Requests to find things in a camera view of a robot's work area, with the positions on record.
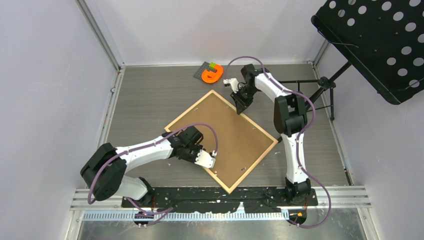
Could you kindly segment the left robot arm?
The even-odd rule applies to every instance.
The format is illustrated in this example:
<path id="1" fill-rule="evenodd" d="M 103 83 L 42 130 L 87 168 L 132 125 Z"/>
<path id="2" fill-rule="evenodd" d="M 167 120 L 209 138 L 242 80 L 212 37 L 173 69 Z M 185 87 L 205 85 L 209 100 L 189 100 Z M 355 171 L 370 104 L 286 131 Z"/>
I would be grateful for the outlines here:
<path id="1" fill-rule="evenodd" d="M 126 173 L 147 163 L 173 157 L 211 168 L 217 151 L 207 152 L 201 144 L 203 139 L 203 134 L 191 124 L 136 145 L 102 144 L 80 170 L 89 187 L 87 202 L 91 205 L 117 195 L 148 207 L 154 199 L 151 186 L 143 177 L 128 177 Z"/>

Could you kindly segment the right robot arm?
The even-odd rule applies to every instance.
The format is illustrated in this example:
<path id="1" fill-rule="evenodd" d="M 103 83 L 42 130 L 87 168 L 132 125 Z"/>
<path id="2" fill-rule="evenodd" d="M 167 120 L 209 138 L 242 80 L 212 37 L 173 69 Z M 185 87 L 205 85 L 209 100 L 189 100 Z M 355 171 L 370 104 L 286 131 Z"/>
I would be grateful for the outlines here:
<path id="1" fill-rule="evenodd" d="M 239 115 L 253 102 L 257 92 L 264 93 L 273 103 L 273 124 L 283 141 L 286 157 L 286 177 L 283 198 L 291 205 L 299 205 L 311 193 L 311 181 L 305 168 L 304 132 L 311 125 L 307 108 L 313 102 L 299 91 L 292 91 L 275 80 L 264 67 L 247 64 L 241 69 L 243 82 L 236 78 L 224 79 L 231 87 L 231 98 Z"/>

